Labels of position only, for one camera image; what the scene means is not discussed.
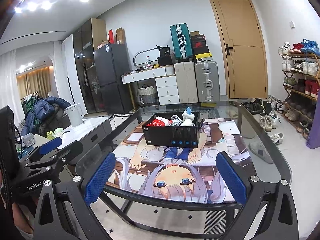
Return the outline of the black cardboard storage box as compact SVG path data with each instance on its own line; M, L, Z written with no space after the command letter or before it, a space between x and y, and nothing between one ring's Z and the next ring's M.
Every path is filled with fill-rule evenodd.
M143 126L143 133L146 143L154 146L170 146L180 148L197 148L200 142L200 128L203 125L204 118L200 118L199 112L193 112L195 115L191 126L164 125L158 122L152 125L156 120L166 123L171 120L173 115L182 116L182 112L162 112L155 113Z

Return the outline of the white plush toy blue tag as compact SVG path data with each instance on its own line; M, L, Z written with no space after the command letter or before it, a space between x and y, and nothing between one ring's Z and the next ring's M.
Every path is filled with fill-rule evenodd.
M194 126L195 115L192 113L191 108L187 107L187 109L182 114L182 122L180 123L180 126L183 127L191 127Z

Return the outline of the red white snack bag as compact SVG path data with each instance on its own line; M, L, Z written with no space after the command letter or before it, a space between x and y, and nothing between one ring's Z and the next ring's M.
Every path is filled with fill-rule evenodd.
M153 126L153 127L165 127L165 126L171 126L174 123L171 119L166 119L161 116L155 117L152 122L147 124L147 126Z

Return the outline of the grey sneaker on floor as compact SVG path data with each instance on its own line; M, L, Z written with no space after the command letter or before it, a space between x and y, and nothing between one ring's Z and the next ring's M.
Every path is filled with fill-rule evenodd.
M250 142L248 147L254 155L264 162L268 164L274 163L262 142Z

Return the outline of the anime print desk mat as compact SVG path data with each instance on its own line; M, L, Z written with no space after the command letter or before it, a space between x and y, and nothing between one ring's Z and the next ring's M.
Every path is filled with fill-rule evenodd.
M206 119L199 142L197 148L147 145L142 125L138 125L114 150L116 166L107 185L178 202L232 202L216 166L217 154L226 152L248 173L256 173L235 121Z

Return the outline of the purple rolled mat bag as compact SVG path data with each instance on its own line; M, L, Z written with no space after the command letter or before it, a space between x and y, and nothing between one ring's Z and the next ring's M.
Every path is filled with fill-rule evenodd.
M309 133L306 145L310 149L315 149L320 146L320 101L317 98L315 116L313 119L311 131Z

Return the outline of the black refrigerator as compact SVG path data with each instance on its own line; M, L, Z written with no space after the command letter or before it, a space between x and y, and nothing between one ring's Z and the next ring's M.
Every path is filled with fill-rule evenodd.
M121 78L130 71L126 47L108 43L94 51L94 61L105 111L129 112L133 108L130 91Z

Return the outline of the woven laundry basket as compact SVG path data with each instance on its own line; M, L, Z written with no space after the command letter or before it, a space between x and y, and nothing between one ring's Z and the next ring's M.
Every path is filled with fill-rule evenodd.
M153 104L156 102L157 90L154 86L143 85L142 88L137 89L140 101L142 104Z

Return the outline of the silver aluminium suitcase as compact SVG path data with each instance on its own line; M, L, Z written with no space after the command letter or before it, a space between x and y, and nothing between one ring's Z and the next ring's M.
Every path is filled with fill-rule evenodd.
M195 76L199 102L220 101L219 71L215 61L195 64Z

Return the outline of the dark glass cabinet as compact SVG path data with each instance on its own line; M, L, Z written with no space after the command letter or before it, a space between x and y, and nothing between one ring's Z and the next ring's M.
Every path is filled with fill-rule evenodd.
M94 52L106 40L106 23L97 18L90 18L73 33L76 72L84 106L89 114L105 110Z

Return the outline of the beige suitcase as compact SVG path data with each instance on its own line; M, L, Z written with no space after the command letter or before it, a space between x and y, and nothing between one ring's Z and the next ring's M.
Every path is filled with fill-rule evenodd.
M197 103L197 85L195 66L193 62L180 62L174 64L178 96L180 103Z

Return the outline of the plastic water bottle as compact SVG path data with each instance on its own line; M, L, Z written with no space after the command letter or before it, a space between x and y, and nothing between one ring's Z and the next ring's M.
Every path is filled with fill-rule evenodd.
M146 63L147 63L147 68L152 68L152 64L149 56L146 57Z

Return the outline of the white desk with drawers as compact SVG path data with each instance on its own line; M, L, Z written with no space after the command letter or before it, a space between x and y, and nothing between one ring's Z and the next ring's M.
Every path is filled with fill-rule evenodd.
M173 65L140 71L134 70L129 74L122 75L121 79L122 83L129 87L133 109L137 109L138 106L155 105L157 103L160 105L172 105L180 102ZM137 89L142 88L143 85L154 86L156 88L155 103L147 105L141 103Z

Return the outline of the black paper bag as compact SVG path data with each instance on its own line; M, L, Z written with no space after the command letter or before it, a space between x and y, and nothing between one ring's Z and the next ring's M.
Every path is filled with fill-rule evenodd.
M165 57L170 55L170 47L169 46L156 46L157 49L159 50L159 56L160 57Z

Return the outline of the teal suitcase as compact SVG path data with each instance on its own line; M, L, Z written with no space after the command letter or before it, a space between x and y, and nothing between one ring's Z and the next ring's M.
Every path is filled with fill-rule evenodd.
M187 24L171 25L170 32L176 60L178 62L193 61L193 49Z

